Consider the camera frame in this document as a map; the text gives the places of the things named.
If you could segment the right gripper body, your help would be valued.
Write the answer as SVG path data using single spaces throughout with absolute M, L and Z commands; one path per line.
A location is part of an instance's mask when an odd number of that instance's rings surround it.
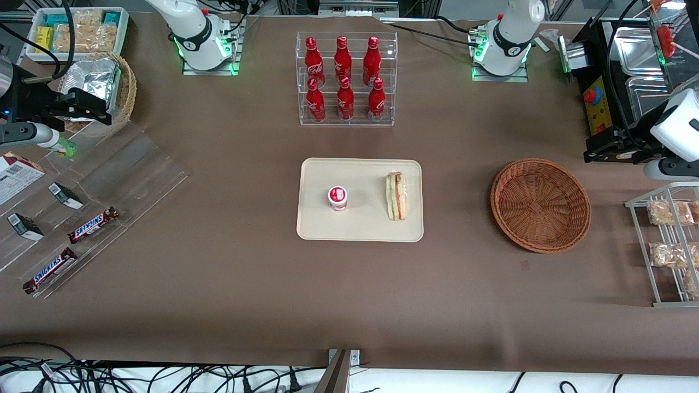
M 1 55 L 1 107 L 2 110 L 16 108 L 16 65 L 7 56 Z

